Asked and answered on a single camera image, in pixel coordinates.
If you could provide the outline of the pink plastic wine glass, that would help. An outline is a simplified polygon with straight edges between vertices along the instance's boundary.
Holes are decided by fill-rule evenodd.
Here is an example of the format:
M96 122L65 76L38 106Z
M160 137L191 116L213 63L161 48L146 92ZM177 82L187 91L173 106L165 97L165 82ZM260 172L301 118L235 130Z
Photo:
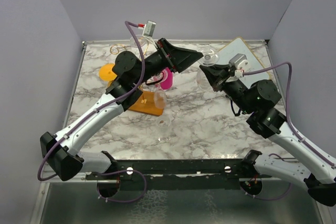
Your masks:
M154 77L154 81L159 81L155 84L156 87L168 90L173 85L173 74L169 68L165 68L161 73Z

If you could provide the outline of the clear flute glass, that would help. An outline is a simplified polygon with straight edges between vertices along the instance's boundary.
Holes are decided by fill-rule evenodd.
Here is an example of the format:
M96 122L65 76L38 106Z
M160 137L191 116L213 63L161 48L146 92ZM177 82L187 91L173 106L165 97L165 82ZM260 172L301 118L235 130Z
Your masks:
M164 79L164 74L161 72L158 76L153 78L155 91L154 91L154 105L158 109L164 109L167 104L167 95L165 90L161 87L161 82Z

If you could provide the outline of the yellow plastic wine glass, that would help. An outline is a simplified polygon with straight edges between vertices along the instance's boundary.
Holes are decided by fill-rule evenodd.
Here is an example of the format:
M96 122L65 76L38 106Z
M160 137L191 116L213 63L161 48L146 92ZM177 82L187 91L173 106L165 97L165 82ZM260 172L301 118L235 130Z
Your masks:
M105 82L107 82L107 86L109 87L113 80L116 79L117 75L113 72L113 63L108 63L102 66L99 70L99 78Z

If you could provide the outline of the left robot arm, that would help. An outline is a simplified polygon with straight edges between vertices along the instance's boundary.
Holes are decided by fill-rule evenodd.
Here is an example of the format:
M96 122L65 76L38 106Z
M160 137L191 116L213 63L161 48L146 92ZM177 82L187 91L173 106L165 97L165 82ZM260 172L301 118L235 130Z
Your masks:
M143 93L139 85L166 68L181 73L202 56L196 50L175 47L164 38L156 42L156 51L142 60L130 51L119 53L112 68L117 76L99 100L66 128L41 136L43 160L62 181L85 172L112 178L116 172L114 158L106 151L82 152L82 147L109 121L137 102Z

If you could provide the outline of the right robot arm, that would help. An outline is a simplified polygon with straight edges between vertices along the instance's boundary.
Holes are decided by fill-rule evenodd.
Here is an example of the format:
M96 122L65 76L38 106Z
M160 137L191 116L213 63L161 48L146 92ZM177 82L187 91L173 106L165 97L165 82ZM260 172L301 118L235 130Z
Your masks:
M275 108L281 99L276 85L266 79L250 87L239 79L230 81L234 68L229 65L200 69L215 92L224 92L241 113L249 115L246 122L256 134L281 146L298 161L288 163L250 151L241 164L242 173L246 177L260 174L282 179L302 187L315 201L335 206L335 158L300 134L288 113Z

